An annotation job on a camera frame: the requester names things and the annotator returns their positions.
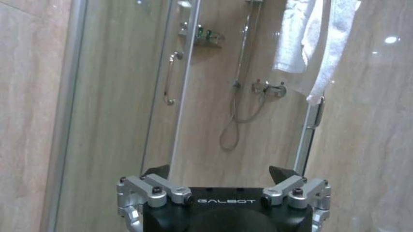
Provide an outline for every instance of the silver metal bracket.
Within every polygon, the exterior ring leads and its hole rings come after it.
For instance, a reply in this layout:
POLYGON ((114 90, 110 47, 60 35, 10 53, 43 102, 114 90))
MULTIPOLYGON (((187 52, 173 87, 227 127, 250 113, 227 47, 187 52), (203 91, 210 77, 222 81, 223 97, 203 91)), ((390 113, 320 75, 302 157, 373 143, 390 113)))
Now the silver metal bracket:
POLYGON ((314 209, 312 232, 321 232, 322 223, 330 217, 330 210, 314 209))
POLYGON ((332 186, 329 183, 322 179, 313 179, 302 186, 300 192, 289 193, 289 205, 293 208, 305 209, 308 205, 312 204, 313 200, 322 202, 322 199, 326 198, 326 201, 329 201, 330 195, 332 186))
POLYGON ((193 202, 191 190, 177 187, 173 183, 155 174, 142 178, 137 176, 120 178, 118 185, 118 214, 126 218, 129 230, 142 232, 143 204, 161 208, 167 204, 167 196, 175 204, 193 202))
POLYGON ((322 179, 313 179, 301 189, 289 193, 289 205, 297 209, 313 206, 313 232, 320 232, 324 221, 330 217, 332 186, 322 179))
POLYGON ((175 204, 190 204, 193 202, 193 193, 189 187, 173 185, 170 181, 155 174, 147 175, 145 182, 153 186, 161 186, 175 204))
POLYGON ((264 197, 270 203, 269 205, 281 205, 285 196, 293 189, 301 187, 305 180, 301 176, 294 175, 273 187, 264 189, 264 197))

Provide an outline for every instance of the shower hose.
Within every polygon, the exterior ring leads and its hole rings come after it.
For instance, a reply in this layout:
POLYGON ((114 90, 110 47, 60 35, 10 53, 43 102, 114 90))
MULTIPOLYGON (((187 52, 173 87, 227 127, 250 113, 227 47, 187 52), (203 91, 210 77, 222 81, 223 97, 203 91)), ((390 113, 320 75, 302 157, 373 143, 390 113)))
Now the shower hose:
POLYGON ((260 97, 260 107, 255 113, 253 114, 251 117, 246 119, 239 119, 238 102, 237 102, 238 92, 239 92, 239 89, 235 90, 235 93, 233 95, 231 107, 230 107, 230 114, 231 114, 230 122, 227 123, 219 135, 219 146, 223 151, 233 151, 235 149, 238 142, 239 142, 239 124, 251 122, 255 119, 257 115, 260 114, 261 110, 264 109, 264 105, 265 105, 266 94, 264 92, 260 97), (233 123, 235 123, 235 142, 230 146, 226 146, 225 145, 225 135, 233 123))
MULTIPOLYGON (((249 11, 249 15, 246 17, 243 43, 242 43, 242 47, 241 47, 237 78, 235 78, 237 81, 239 80, 239 77, 241 77, 241 67, 242 67, 242 61, 243 61, 243 58, 245 58, 245 47, 246 47, 246 40, 247 40, 247 36, 249 36, 250 19, 251 19, 251 15, 253 15, 254 2, 255 2, 254 0, 250 2, 250 11, 249 11)), ((253 30, 253 35, 251 35, 251 44, 254 44, 254 40, 255 40, 257 26, 258 26, 258 20, 260 20, 260 15, 261 15, 261 8, 262 8, 262 3, 258 2, 258 13, 257 13, 257 19, 255 19, 254 28, 253 28, 254 30, 253 30)), ((249 69, 249 65, 250 65, 250 56, 251 56, 251 53, 247 54, 246 59, 245 59, 247 69, 249 69)), ((235 85, 235 92, 234 92, 233 99, 231 99, 231 102, 230 102, 230 115, 231 115, 230 122, 227 123, 227 125, 226 125, 226 127, 222 130, 222 133, 219 135, 219 146, 221 146, 222 150, 227 151, 227 152, 233 151, 235 149, 238 142, 239 142, 239 124, 249 123, 255 119, 257 115, 260 114, 260 112, 264 108, 265 99, 266 99, 266 94, 265 94, 265 92, 262 92, 261 97, 260 97, 260 107, 258 107, 255 113, 253 114, 251 117, 249 117, 246 119, 239 119, 238 101, 237 100, 238 100, 238 94, 239 94, 241 90, 242 90, 242 87, 235 85), (226 146, 225 145, 225 135, 226 135, 227 130, 229 130, 233 123, 235 123, 235 141, 230 146, 226 146)))

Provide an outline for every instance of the shower enclosure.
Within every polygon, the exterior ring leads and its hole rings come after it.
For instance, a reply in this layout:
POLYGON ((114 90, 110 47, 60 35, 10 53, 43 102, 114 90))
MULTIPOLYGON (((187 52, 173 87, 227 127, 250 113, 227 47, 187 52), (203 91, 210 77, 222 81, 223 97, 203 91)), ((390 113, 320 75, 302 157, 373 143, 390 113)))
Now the shower enclosure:
POLYGON ((187 186, 270 186, 270 165, 304 172, 322 109, 272 71, 284 9, 74 0, 42 231, 122 231, 115 184, 150 167, 170 164, 187 186))

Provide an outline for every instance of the black screw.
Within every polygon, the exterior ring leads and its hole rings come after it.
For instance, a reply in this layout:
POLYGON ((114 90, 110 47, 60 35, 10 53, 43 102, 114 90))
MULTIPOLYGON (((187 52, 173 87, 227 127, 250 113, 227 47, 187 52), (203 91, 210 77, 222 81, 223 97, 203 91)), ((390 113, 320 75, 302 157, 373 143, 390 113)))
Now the black screw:
POLYGON ((183 204, 185 204, 186 206, 190 206, 193 203, 194 203, 194 198, 193 198, 193 196, 187 196, 187 197, 185 198, 185 200, 183 200, 183 204))
POLYGON ((302 194, 304 194, 302 188, 293 189, 293 195, 294 196, 302 196, 302 194))
POLYGON ((262 196, 261 205, 264 206, 264 208, 269 208, 272 206, 272 199, 266 196, 262 196))
POLYGON ((159 194, 159 193, 162 193, 162 188, 159 186, 155 186, 153 188, 153 194, 159 194))

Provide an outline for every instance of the marble wall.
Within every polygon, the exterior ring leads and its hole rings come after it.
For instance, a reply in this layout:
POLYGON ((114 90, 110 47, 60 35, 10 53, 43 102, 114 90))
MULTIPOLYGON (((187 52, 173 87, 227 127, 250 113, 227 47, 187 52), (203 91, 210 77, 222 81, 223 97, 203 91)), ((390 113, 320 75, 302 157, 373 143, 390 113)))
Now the marble wall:
POLYGON ((306 170, 333 186, 329 232, 413 231, 412 21, 411 0, 361 1, 306 170))
POLYGON ((39 231, 70 0, 0 0, 0 231, 39 231))
MULTIPOLYGON (((239 126, 239 144, 234 151, 219 147, 219 136, 230 121, 230 102, 234 93, 243 26, 250 5, 245 0, 205 0, 199 23, 226 37, 222 49, 194 48, 183 110, 177 136, 171 179, 190 186, 272 185, 270 165, 288 167, 296 155, 302 129, 305 97, 289 91, 281 99, 268 99, 257 119, 239 126)), ((285 1, 266 1, 254 33, 258 6, 250 25, 241 83, 243 85, 239 118, 250 117, 260 105, 251 84, 272 74, 285 1)), ((234 124, 226 134, 229 145, 235 140, 234 124)))

